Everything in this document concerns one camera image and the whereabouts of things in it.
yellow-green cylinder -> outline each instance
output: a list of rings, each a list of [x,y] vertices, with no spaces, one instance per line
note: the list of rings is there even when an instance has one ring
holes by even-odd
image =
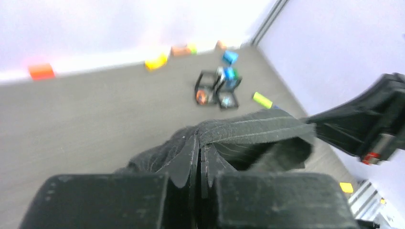
[[[271,106],[273,105],[272,101],[268,100],[266,97],[262,96],[261,94],[259,94],[257,92],[253,95],[253,100],[258,102],[265,108],[271,108]]]

red component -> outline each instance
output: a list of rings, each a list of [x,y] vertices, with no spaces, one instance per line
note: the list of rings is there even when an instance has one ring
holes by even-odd
[[[48,63],[28,67],[28,72],[33,80],[47,80],[55,78],[52,66]]]
[[[371,159],[378,158],[378,157],[380,157],[380,155],[378,153],[370,152],[364,157],[362,162],[366,165],[369,165]]]

green block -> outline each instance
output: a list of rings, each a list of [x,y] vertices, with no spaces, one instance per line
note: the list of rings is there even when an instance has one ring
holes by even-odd
[[[195,45],[189,45],[188,48],[191,50],[191,54],[197,53],[197,48],[195,47]]]
[[[238,78],[239,78],[239,73],[238,73],[238,71],[237,71],[235,68],[232,68],[232,70],[234,71],[235,79],[238,79]]]

blue block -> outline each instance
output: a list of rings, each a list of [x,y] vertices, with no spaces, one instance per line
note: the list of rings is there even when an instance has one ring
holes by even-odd
[[[226,80],[233,80],[235,78],[235,72],[232,68],[225,68],[224,73]]]
[[[228,65],[232,65],[236,62],[238,59],[238,54],[231,52],[231,51],[225,51],[224,56],[222,57],[222,60],[227,63]]]

white wall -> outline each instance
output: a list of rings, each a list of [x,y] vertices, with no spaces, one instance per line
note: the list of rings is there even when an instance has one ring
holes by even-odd
[[[129,56],[155,47],[250,37],[274,2],[3,0],[0,72],[42,62],[91,65],[89,58],[97,62],[106,53]]]
[[[383,73],[405,73],[405,0],[291,0],[259,48],[308,114],[340,105]],[[366,166],[338,152],[405,215],[405,153]]]

